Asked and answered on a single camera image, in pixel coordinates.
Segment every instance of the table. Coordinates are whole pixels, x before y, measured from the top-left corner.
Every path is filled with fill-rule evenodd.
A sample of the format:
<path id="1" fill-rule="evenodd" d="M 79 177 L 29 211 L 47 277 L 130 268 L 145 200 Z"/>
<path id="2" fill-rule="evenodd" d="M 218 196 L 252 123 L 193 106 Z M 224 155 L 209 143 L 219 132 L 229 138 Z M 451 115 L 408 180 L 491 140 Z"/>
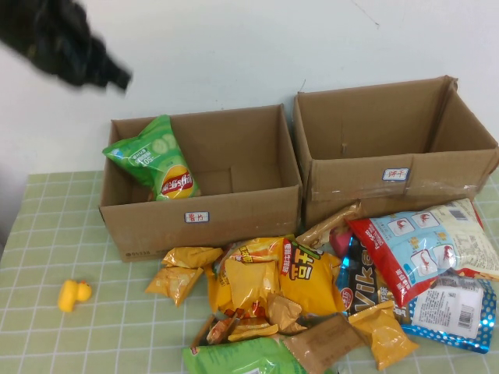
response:
<path id="1" fill-rule="evenodd" d="M 31 175 L 0 262 L 0 372 L 181 373 L 181 348 L 211 313 L 204 277 L 183 305 L 143 291 L 159 261 L 122 263 L 97 209 L 100 171 Z M 477 207 L 499 241 L 499 172 Z M 66 279 L 93 287 L 72 313 L 57 307 Z M 479 355 L 411 337 L 420 348 L 386 372 L 485 374 L 499 367 L 499 333 Z M 378 372 L 368 348 L 351 352 L 342 371 Z"/>

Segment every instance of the yellow rubber duck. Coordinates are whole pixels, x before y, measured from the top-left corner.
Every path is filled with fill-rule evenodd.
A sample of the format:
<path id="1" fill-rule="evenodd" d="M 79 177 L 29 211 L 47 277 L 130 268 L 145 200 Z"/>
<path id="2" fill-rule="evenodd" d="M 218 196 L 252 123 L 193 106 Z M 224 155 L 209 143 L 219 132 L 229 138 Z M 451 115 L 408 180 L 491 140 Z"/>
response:
<path id="1" fill-rule="evenodd" d="M 92 288 L 83 280 L 76 282 L 68 279 L 59 293 L 58 307 L 63 312 L 72 312 L 75 302 L 85 302 L 92 295 Z"/>

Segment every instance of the blurry black object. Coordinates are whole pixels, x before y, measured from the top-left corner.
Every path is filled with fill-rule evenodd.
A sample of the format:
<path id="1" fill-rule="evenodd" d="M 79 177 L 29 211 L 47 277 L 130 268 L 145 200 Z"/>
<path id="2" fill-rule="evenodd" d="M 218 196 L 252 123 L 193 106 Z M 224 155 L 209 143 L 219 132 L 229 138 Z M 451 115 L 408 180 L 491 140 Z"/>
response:
<path id="1" fill-rule="evenodd" d="M 0 40 L 73 86 L 114 83 L 126 90 L 131 79 L 92 37 L 85 10 L 71 0 L 0 0 Z"/>

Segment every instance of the open cardboard box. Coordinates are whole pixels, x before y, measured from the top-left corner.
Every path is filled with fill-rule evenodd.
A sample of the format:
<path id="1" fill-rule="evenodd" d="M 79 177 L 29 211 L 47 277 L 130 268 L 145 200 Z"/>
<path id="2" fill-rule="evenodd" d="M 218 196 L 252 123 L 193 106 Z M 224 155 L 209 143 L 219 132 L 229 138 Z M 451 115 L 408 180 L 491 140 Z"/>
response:
<path id="1" fill-rule="evenodd" d="M 109 143 L 153 119 L 112 121 Z M 146 202 L 149 191 L 106 160 L 100 209 L 123 261 L 296 231 L 301 181 L 282 105 L 173 115 L 172 128 L 202 196 Z"/>
<path id="2" fill-rule="evenodd" d="M 298 93 L 293 119 L 307 228 L 356 199 L 366 216 L 472 199 L 499 161 L 449 76 Z"/>

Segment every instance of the cucumber chips bag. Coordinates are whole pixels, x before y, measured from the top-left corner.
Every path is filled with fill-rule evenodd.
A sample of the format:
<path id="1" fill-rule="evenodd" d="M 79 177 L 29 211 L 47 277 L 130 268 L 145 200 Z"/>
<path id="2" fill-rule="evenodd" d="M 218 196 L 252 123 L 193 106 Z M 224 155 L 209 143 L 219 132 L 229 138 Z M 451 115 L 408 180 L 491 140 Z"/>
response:
<path id="1" fill-rule="evenodd" d="M 200 195 L 167 115 L 154 119 L 135 138 L 119 140 L 102 153 L 140 184 L 150 187 L 155 200 Z"/>

